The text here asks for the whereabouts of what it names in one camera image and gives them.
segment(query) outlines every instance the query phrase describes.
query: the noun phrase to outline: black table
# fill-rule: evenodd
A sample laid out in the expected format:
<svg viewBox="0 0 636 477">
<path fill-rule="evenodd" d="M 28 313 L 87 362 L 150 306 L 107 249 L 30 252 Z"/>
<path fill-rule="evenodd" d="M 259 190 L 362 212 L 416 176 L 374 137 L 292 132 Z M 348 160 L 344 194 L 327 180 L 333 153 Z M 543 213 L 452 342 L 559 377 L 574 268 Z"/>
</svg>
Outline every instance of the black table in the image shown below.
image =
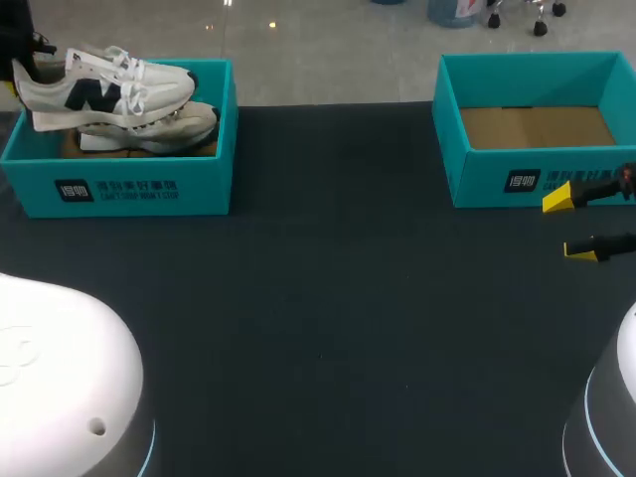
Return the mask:
<svg viewBox="0 0 636 477">
<path fill-rule="evenodd" d="M 561 243 L 634 209 L 454 210 L 429 103 L 242 108 L 228 217 L 29 221 L 0 269 L 108 303 L 170 476 L 562 476 L 634 257 Z"/>
</svg>

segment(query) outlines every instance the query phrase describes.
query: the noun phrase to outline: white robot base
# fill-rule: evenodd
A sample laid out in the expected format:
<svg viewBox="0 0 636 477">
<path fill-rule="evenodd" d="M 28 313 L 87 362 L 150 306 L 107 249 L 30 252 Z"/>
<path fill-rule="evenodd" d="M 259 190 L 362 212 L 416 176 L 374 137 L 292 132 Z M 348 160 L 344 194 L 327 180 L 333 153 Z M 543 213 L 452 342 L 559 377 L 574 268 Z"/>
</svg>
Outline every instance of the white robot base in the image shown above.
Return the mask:
<svg viewBox="0 0 636 477">
<path fill-rule="evenodd" d="M 0 274 L 3 477 L 157 477 L 157 424 L 123 321 L 75 290 Z"/>
<path fill-rule="evenodd" d="M 568 477 L 636 475 L 636 304 L 589 375 L 563 430 Z"/>
</svg>

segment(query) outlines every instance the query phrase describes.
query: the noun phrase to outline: shoe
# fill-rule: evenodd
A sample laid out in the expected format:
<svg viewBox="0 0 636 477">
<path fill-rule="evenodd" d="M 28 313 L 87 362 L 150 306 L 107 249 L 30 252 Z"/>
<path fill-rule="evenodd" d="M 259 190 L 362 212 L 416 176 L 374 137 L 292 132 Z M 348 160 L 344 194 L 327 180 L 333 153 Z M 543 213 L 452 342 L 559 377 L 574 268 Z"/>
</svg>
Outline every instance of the shoe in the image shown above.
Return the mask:
<svg viewBox="0 0 636 477">
<path fill-rule="evenodd" d="M 202 102 L 190 101 L 169 116 L 133 129 L 111 124 L 90 124 L 78 128 L 79 148 L 84 152 L 141 149 L 158 155 L 197 146 L 218 134 L 220 114 Z"/>
<path fill-rule="evenodd" d="M 46 68 L 46 83 L 33 81 L 15 60 L 13 70 L 36 131 L 94 122 L 138 127 L 179 109 L 196 87 L 187 70 L 136 60 L 116 47 L 95 54 L 69 49 L 63 64 Z"/>
</svg>

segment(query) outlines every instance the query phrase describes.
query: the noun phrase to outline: black n logo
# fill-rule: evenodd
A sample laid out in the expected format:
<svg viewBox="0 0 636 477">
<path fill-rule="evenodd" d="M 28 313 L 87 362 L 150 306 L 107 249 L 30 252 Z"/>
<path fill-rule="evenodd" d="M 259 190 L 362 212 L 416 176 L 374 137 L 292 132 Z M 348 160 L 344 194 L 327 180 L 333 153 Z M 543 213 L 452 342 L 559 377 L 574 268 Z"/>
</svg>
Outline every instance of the black n logo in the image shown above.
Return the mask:
<svg viewBox="0 0 636 477">
<path fill-rule="evenodd" d="M 88 103 L 93 111 L 113 112 L 120 98 L 121 91 L 117 84 L 111 83 L 106 95 L 102 95 L 99 79 L 78 79 L 65 106 L 73 111 L 80 111 Z"/>
</svg>

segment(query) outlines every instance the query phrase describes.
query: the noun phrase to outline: blue bottle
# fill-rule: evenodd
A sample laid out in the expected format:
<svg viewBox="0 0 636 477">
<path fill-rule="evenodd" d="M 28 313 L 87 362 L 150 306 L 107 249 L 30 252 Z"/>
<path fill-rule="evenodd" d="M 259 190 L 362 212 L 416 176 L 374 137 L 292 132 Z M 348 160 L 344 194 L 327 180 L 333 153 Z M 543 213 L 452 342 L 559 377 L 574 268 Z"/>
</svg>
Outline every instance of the blue bottle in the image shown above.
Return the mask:
<svg viewBox="0 0 636 477">
<path fill-rule="evenodd" d="M 472 27 L 483 0 L 428 0 L 428 19 L 446 28 Z"/>
</svg>

